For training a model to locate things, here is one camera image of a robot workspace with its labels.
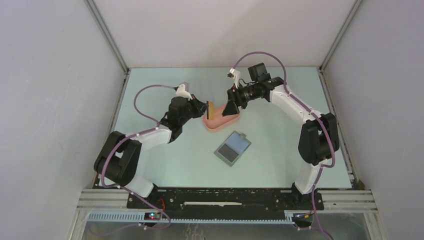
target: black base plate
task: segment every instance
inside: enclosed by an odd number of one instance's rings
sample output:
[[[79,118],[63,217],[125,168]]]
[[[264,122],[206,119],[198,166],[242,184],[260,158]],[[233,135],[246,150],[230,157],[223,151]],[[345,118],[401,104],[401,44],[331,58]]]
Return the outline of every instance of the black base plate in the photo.
[[[285,210],[312,209],[311,202],[296,203],[290,188],[177,188],[155,187],[146,199],[163,208],[172,219],[197,220],[285,220]],[[129,195],[128,209],[150,209]],[[240,205],[191,205],[187,202],[232,202]],[[317,210],[323,210],[320,193],[315,194]]]

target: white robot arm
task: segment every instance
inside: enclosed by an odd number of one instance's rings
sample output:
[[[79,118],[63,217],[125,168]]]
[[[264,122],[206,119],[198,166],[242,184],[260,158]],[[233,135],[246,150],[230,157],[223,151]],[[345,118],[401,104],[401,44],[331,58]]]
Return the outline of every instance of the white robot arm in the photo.
[[[152,131],[136,134],[119,146],[116,152],[123,152],[122,156],[118,157],[114,153],[106,168],[105,178],[133,190],[142,197],[147,197],[152,192],[155,185],[136,174],[140,153],[155,146],[173,142],[182,133],[183,125],[188,120],[200,118],[208,108],[207,104],[188,92],[188,83],[181,83],[175,91],[175,97],[172,98],[159,126]],[[125,134],[118,131],[109,135],[94,163],[96,172],[102,174],[108,155],[125,137]]]
[[[335,116],[331,113],[322,114],[304,103],[287,85],[284,85],[280,77],[271,78],[263,63],[251,66],[248,70],[253,83],[248,83],[246,86],[239,84],[239,71],[232,68],[227,74],[234,79],[234,86],[227,91],[228,102],[222,114],[224,116],[238,114],[239,107],[245,109],[248,101],[264,98],[302,125],[298,150],[304,162],[293,184],[300,194],[311,193],[321,165],[327,164],[331,158],[329,144],[324,134],[319,133],[322,129],[312,113],[320,116],[336,151],[339,149],[339,135]]]

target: pink tray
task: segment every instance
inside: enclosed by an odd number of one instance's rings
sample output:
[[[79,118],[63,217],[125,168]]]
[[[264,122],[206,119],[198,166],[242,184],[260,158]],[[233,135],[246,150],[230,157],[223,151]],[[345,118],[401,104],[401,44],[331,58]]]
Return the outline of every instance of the pink tray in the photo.
[[[219,130],[237,122],[240,119],[241,112],[235,115],[223,116],[225,105],[215,109],[215,119],[206,119],[206,114],[203,115],[203,123],[209,132],[216,133]]]

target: table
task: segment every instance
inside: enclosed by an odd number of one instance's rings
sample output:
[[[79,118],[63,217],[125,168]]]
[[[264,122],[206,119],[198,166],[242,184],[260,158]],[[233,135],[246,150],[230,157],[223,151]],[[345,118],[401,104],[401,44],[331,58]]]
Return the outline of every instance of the table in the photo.
[[[188,82],[190,93],[200,101],[212,101],[216,108],[224,105],[227,89],[233,84],[226,77],[229,69],[132,68],[115,130],[130,134],[155,126],[133,107],[136,93],[152,84],[176,87]],[[267,69],[271,77],[283,78],[280,67]],[[237,70],[246,82],[250,82],[246,67]],[[322,113],[329,112],[315,67],[287,67],[287,83],[311,107]],[[174,96],[171,89],[150,88],[140,94],[137,106],[143,113],[160,120]],[[245,134],[252,144],[230,167],[215,156],[214,151],[233,131]],[[303,162],[298,152],[300,132],[301,126],[281,109],[265,99],[256,99],[242,110],[238,122],[219,132],[207,131],[201,118],[189,120],[177,140],[154,147],[140,156],[136,174],[160,187],[290,188]],[[335,156],[335,167],[324,170],[319,188],[352,187],[342,152],[337,151]]]

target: white wall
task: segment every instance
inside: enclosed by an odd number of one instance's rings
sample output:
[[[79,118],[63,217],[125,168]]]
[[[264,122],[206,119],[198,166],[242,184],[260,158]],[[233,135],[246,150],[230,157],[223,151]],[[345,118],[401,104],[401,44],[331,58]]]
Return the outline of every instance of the white wall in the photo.
[[[389,239],[423,239],[424,1],[367,0],[325,71]]]
[[[0,236],[65,239],[123,72],[83,0],[0,2]]]
[[[129,67],[228,67],[320,65],[355,0],[95,2]]]

